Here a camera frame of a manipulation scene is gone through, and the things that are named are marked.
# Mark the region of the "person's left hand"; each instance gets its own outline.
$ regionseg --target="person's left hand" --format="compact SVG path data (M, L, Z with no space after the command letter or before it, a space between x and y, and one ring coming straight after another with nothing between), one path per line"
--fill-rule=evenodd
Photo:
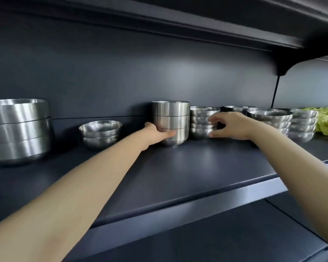
M156 144L157 142L173 137L176 134L175 131L160 132L157 130L156 126L150 122L146 122L144 126L145 127L140 130L145 142L143 150L147 149L149 145Z

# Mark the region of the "metal bowl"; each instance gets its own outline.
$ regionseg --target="metal bowl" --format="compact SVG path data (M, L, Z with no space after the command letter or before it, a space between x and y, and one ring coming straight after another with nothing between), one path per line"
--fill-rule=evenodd
M200 125L213 125L213 123L208 121L210 117L193 117L191 116L191 123Z
M316 125L318 118L293 118L292 125Z
M164 140L162 141L162 144L165 145L165 146L176 146L176 145L180 145L180 144L183 144L186 140L183 140L183 141L167 141L167 140Z
M302 109L297 109L297 108L293 108L293 109L286 109L286 108L282 108L281 110L289 110L291 112L293 112L293 119L295 118L317 118L319 112L317 110L302 110Z
M304 133L309 133L309 132L314 132L316 129L316 125L307 125L307 124L291 124L290 125L290 131L293 132L304 132Z
M247 110L250 118L258 121L289 122L293 118L293 113L288 110L272 108L252 108Z
M255 108L254 106L224 106L222 107L222 111L224 112L239 112L242 114L246 114L248 109Z
M288 133L288 138L293 140L294 142L308 142L313 138L314 135L314 132L304 133L290 131Z
M216 129L217 125L216 125L216 124L214 124L214 125L201 125L201 124L194 124L194 123L191 123L191 124L190 124L190 127L191 127L191 128L202 128L202 129L207 130L207 129L210 129L210 128L214 128L214 129Z
M0 100L0 124L27 122L50 116L48 103L44 99Z
M153 101L153 115L176 117L190 114L190 103L186 101Z
M106 138L83 138L82 141L91 150L104 150L118 141L118 135Z
M210 129L190 128L191 135L196 140L209 139L209 133L214 130L215 128L210 128Z
M193 117L210 117L219 112L220 108L213 106L191 106L191 116Z
M35 139L52 132L51 119L0 125L0 142Z
M14 160L30 160L31 156L46 154L51 150L51 137L42 136L16 142L0 143L0 163L12 164Z
M170 129L167 129L167 128L157 128L157 130L160 131L160 132L170 131ZM187 140L188 132L189 132L188 127L187 128L177 128L177 129L172 129L172 130L176 132L175 136L165 139L166 141L183 141L183 140Z
M154 115L153 123L158 128L186 128L190 123L190 116L165 117Z
M79 131L84 138L107 138L119 134L123 124L115 120L99 120L83 124Z
M279 130L282 134L284 134L284 135L288 135L288 133L289 133L289 129L288 128L282 128L282 129L280 129Z
M277 129L283 129L283 128L289 128L291 122L273 122L273 121L263 121L263 123L266 123L268 125L271 125L274 128Z

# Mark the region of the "upper shelf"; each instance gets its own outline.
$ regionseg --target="upper shelf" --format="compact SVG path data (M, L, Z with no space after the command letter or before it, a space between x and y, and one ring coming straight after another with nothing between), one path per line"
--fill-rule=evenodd
M278 75L328 55L328 0L0 0L0 10L271 51Z

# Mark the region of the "shelf bracket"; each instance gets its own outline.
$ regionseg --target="shelf bracket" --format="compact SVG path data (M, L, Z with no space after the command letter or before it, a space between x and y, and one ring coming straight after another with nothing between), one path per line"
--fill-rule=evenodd
M328 56L328 33L306 39L299 49L278 48L273 56L277 64L277 75L283 76L300 62Z

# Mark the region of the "hand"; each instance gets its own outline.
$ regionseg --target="hand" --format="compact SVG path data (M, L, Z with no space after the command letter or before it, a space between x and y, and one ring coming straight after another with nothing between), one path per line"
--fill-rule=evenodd
M222 130L216 130L210 133L210 138L232 138L236 140L249 140L256 128L266 125L256 121L239 112L220 112L213 114L208 121L212 123L221 122L226 124Z
M147 149L149 145L156 144L157 142L173 137L176 134L175 131L160 132L157 130L156 126L150 122L146 122L144 126L145 127L140 130L145 142L143 150Z

